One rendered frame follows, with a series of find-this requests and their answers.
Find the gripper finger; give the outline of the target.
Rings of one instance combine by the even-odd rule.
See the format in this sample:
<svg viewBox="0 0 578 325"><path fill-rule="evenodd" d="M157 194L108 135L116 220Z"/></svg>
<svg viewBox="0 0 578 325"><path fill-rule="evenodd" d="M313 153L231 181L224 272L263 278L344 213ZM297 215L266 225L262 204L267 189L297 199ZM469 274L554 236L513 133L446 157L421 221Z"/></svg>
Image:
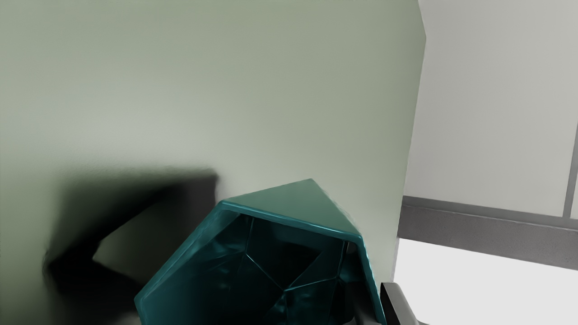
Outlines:
<svg viewBox="0 0 578 325"><path fill-rule="evenodd" d="M428 325L417 319L397 283L381 284L381 303L386 325Z"/></svg>

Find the teal faceted mug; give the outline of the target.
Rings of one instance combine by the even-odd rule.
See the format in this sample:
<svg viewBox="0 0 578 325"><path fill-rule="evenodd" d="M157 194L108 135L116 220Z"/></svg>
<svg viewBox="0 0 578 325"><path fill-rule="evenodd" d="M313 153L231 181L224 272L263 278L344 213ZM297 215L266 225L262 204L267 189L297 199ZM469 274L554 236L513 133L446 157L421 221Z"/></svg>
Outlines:
<svg viewBox="0 0 578 325"><path fill-rule="evenodd" d="M306 179L220 201L136 295L142 325L389 325L363 236Z"/></svg>

